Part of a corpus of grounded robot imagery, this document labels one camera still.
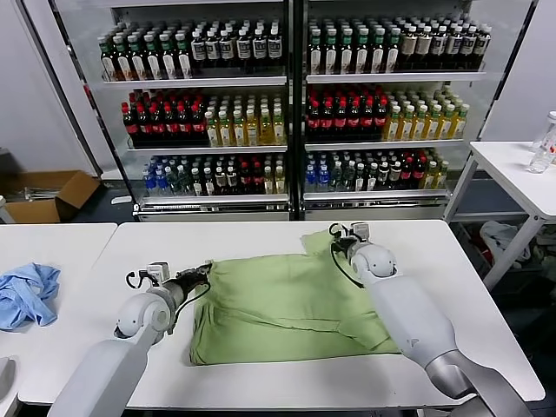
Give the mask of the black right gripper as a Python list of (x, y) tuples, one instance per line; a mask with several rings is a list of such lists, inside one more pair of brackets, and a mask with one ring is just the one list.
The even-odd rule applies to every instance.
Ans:
[(348, 257), (349, 250), (357, 243), (357, 238), (353, 236), (340, 237), (334, 240), (335, 253), (342, 253)]

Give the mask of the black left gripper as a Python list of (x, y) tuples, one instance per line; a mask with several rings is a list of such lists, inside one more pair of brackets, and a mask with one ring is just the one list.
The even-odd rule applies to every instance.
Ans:
[(210, 278), (213, 263), (210, 261), (198, 268), (186, 269), (178, 273), (178, 285), (183, 292), (191, 292), (196, 286), (204, 285)]

